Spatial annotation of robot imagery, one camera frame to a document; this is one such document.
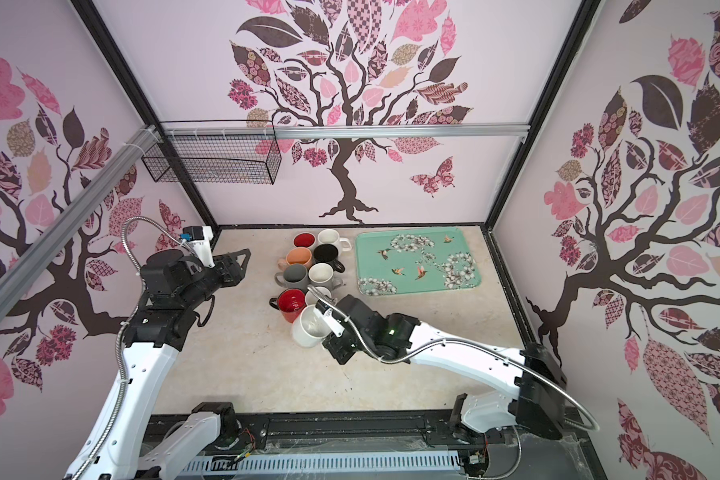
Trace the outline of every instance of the floor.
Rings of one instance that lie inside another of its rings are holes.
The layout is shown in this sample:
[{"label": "floor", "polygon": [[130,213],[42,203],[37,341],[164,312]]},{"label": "floor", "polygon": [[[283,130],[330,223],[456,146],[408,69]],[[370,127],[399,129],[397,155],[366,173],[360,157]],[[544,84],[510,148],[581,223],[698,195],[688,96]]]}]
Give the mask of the floor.
[{"label": "floor", "polygon": [[[389,228],[338,229],[354,244],[364,232]],[[308,412],[451,408],[456,395],[486,392],[474,380],[431,366],[382,365],[361,353],[340,366],[321,346],[305,350],[290,324],[268,304],[281,291],[273,280],[277,259],[300,231],[224,230],[215,252],[250,248],[246,278],[216,293],[216,307],[204,328],[193,328],[163,383],[154,413],[184,413],[203,401],[231,401],[238,412]],[[402,312],[454,335],[482,343],[521,348],[522,341],[496,270],[477,226],[461,231],[477,261],[482,283],[460,291],[362,296],[355,257],[341,255],[347,285],[335,294],[362,298],[384,316]],[[198,311],[205,315],[206,306]]]}]

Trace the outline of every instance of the wire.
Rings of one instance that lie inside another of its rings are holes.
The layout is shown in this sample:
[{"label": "wire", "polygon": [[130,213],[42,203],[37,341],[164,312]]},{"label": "wire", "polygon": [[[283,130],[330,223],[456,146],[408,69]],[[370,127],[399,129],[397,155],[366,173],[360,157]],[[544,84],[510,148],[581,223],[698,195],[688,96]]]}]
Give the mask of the wire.
[{"label": "wire", "polygon": [[439,340],[432,340],[431,342],[426,342],[425,344],[423,344],[416,350],[409,352],[405,356],[401,356],[401,357],[393,359],[393,360],[386,360],[385,358],[382,358],[382,357],[376,355],[376,353],[373,350],[371,350],[371,348],[365,342],[365,339],[363,338],[362,334],[360,333],[360,330],[355,325],[355,322],[351,318],[349,318],[349,315],[342,312],[341,309],[336,307],[336,305],[334,305],[329,298],[327,298],[325,295],[323,295],[322,292],[317,290],[314,286],[312,286],[312,285],[308,286],[307,290],[309,292],[311,292],[315,296],[315,298],[318,299],[318,301],[323,302],[328,308],[333,309],[334,312],[338,313],[340,316],[342,316],[344,318],[344,321],[346,323],[348,323],[349,326],[352,328],[352,330],[355,332],[355,336],[357,337],[358,341],[360,341],[360,345],[362,346],[362,348],[374,360],[379,360],[381,363],[384,363],[386,365],[393,365],[395,363],[400,363],[400,362],[404,362],[405,360],[411,359],[411,358],[415,357],[416,355],[418,355],[419,353],[422,353],[426,349],[429,349],[430,347],[435,346],[435,345],[443,345],[444,346],[447,343],[453,343],[455,345],[468,346],[470,348],[480,350],[491,356],[494,356],[494,357],[498,358],[499,360],[503,361],[504,363],[509,363],[510,365],[516,366],[520,370],[536,377],[536,379],[538,379],[540,382],[542,382],[549,388],[555,390],[557,393],[561,394],[563,396],[563,398],[566,398],[566,400],[568,400],[568,402],[570,402],[573,406],[578,408],[579,412],[581,412],[581,414],[590,423],[590,425],[585,425],[583,423],[579,423],[570,418],[564,418],[564,421],[566,422],[566,424],[576,427],[576,428],[580,428],[582,430],[587,430],[589,432],[597,432],[600,430],[600,424],[597,423],[597,420],[590,413],[590,411],[587,410],[586,408],[584,408],[583,405],[578,403],[576,398],[573,398],[572,396],[570,396],[570,394],[568,392],[566,392],[564,389],[562,389],[560,386],[558,386],[557,383],[547,379],[547,377],[541,375],[540,373],[536,372],[535,370],[532,370],[532,369],[526,367],[522,363],[512,360],[508,356],[503,355],[499,352],[495,352],[495,351],[487,348],[486,346],[481,345],[480,343],[472,342],[471,340],[443,337]]}]

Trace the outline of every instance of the metal hose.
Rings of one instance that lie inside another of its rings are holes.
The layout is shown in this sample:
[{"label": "metal hose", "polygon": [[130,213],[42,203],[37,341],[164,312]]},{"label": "metal hose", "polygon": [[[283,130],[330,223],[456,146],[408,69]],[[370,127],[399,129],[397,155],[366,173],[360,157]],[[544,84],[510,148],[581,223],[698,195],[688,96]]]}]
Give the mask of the metal hose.
[{"label": "metal hose", "polygon": [[325,304],[328,308],[333,309],[334,312],[338,313],[340,316],[343,317],[344,321],[345,321],[347,324],[349,324],[349,326],[350,326],[350,327],[352,328],[352,330],[355,332],[355,336],[357,337],[358,341],[360,341],[360,345],[362,346],[362,348],[363,348],[363,349],[365,350],[365,352],[366,352],[371,358],[373,358],[374,360],[379,360],[381,363],[385,363],[385,364],[387,364],[387,365],[393,365],[393,364],[395,364],[395,363],[400,363],[400,362],[404,362],[405,360],[409,360],[409,359],[415,357],[415,356],[418,355],[419,353],[425,351],[426,349],[428,349],[428,348],[430,348],[430,347],[432,347],[432,346],[445,345],[446,343],[453,343],[453,344],[455,344],[455,345],[468,346],[468,347],[471,347],[471,348],[473,348],[473,349],[476,349],[476,350],[480,350],[480,351],[482,351],[482,352],[485,352],[485,353],[487,353],[487,354],[489,354],[489,355],[491,355],[491,356],[494,356],[494,357],[498,358],[499,360],[501,360],[501,361],[504,362],[504,363],[509,363],[510,365],[516,366],[516,367],[519,368],[520,370],[522,370],[522,371],[524,371],[524,372],[526,372],[526,373],[529,373],[529,374],[531,374],[532,376],[536,377],[536,379],[538,379],[540,382],[542,382],[543,384],[545,384],[545,385],[548,386],[549,388],[551,388],[551,389],[555,390],[556,392],[558,392],[559,394],[561,394],[561,395],[563,396],[563,398],[565,398],[566,400],[568,400],[568,402],[571,403],[571,405],[573,405],[573,406],[575,406],[576,408],[578,408],[579,412],[581,412],[581,414],[582,414],[582,415],[586,418],[586,420],[590,423],[590,425],[585,425],[585,424],[583,424],[583,423],[577,422],[577,421],[572,420],[572,419],[570,419],[570,418],[564,418],[564,421],[566,422],[567,425],[570,425],[570,426],[575,427],[575,428],[580,428],[580,429],[582,429],[582,430],[587,430],[588,432],[597,432],[597,431],[600,430],[600,424],[597,423],[597,420],[595,420],[595,417],[590,413],[590,411],[587,410],[586,408],[584,408],[583,405],[581,405],[580,403],[578,403],[578,402],[576,401],[576,399],[573,398],[572,396],[570,396],[570,394],[569,394],[568,392],[566,392],[564,389],[560,388],[560,387],[557,385],[557,383],[552,382],[551,380],[547,379],[547,377],[541,375],[540,373],[536,372],[535,370],[529,369],[528,367],[526,367],[526,366],[523,365],[522,363],[516,362],[515,360],[512,360],[512,359],[509,358],[508,356],[505,356],[505,355],[503,355],[503,354],[501,354],[501,353],[499,353],[499,352],[495,352],[495,351],[493,351],[493,350],[491,350],[491,349],[488,349],[488,348],[486,348],[485,346],[481,345],[480,343],[472,342],[471,340],[448,338],[448,337],[441,338],[441,339],[439,339],[439,340],[432,340],[431,342],[426,342],[425,344],[423,344],[422,346],[420,346],[420,347],[417,348],[416,350],[413,350],[412,352],[410,352],[409,354],[407,354],[407,355],[405,355],[405,356],[402,356],[402,357],[399,357],[399,358],[393,359],[393,360],[386,360],[386,359],[384,359],[384,358],[376,355],[376,353],[375,353],[373,350],[371,350],[370,347],[368,347],[368,344],[365,342],[365,339],[364,339],[363,336],[361,335],[360,330],[358,330],[357,326],[355,325],[355,322],[352,321],[351,318],[349,318],[349,315],[347,315],[346,313],[342,312],[339,308],[337,308],[336,305],[334,305],[334,304],[331,302],[331,299],[329,299],[329,298],[327,298],[325,295],[323,295],[323,294],[322,294],[320,291],[318,291],[314,286],[310,285],[310,286],[307,287],[307,289],[308,289],[308,291],[311,292],[311,293],[315,296],[315,298],[317,298],[320,302],[322,302],[323,304]]},{"label": "metal hose", "polygon": [[[130,246],[128,245],[128,227],[135,221],[142,220],[147,222],[148,224],[155,226],[158,230],[160,230],[165,236],[167,236],[169,239],[173,241],[174,244],[178,246],[182,246],[186,248],[192,255],[197,256],[195,253],[195,250],[192,248],[192,245],[189,245],[186,240],[177,239],[173,237],[173,234],[166,230],[166,228],[151,218],[148,218],[146,216],[132,216],[128,220],[125,220],[123,222],[123,228],[120,230],[120,241],[123,243],[123,248],[125,249],[126,255],[128,255],[128,258],[130,258],[131,263],[134,264],[134,267],[136,268],[136,273],[138,274],[141,272],[141,264],[139,264],[139,261],[136,259],[136,256],[134,253],[130,250]],[[139,294],[139,298],[141,298],[144,295],[144,292],[146,291],[146,282],[144,281],[144,278],[141,279],[141,293]],[[117,420],[117,416],[120,414],[120,408],[123,406],[123,400],[125,399],[125,392],[128,388],[128,370],[126,368],[125,364],[125,358],[123,357],[123,334],[125,333],[125,329],[130,324],[131,320],[134,318],[134,315],[139,310],[139,305],[136,304],[136,307],[134,308],[134,311],[130,313],[128,316],[128,320],[125,322],[120,323],[120,329],[117,331],[117,337],[115,339],[115,360],[117,360],[117,371],[120,378],[120,387],[117,390],[117,398],[115,399],[115,405],[112,409],[112,413],[110,414],[110,419],[106,422],[106,426],[104,428],[104,431],[101,433],[101,436],[94,444],[93,449],[91,450],[90,454],[88,455],[88,458],[85,459],[83,462],[83,465],[81,465],[74,475],[72,475],[71,480],[78,480],[80,476],[82,476],[85,471],[88,469],[92,461],[96,458],[96,455],[98,455],[99,451],[101,450],[101,447],[104,446],[104,443],[106,442],[106,438],[109,436],[110,432],[112,431],[112,427],[115,424],[115,421]]]}]

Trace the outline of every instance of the teal tray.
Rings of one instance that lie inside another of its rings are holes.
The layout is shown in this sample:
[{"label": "teal tray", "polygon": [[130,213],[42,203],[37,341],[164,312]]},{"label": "teal tray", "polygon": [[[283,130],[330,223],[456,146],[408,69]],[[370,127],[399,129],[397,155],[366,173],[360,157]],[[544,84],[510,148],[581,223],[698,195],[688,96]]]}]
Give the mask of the teal tray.
[{"label": "teal tray", "polygon": [[457,290],[480,285],[480,272],[455,226],[358,235],[358,288],[363,295]]}]

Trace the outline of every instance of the white mug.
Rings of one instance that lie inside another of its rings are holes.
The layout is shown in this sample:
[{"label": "white mug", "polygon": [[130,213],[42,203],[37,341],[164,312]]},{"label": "white mug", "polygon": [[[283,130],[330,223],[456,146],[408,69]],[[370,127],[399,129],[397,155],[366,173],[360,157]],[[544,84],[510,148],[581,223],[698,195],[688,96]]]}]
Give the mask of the white mug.
[{"label": "white mug", "polygon": [[327,228],[317,234],[317,243],[321,245],[334,245],[338,249],[339,253],[349,252],[352,250],[352,242],[349,241],[349,238],[339,236],[338,232],[333,228]]}]

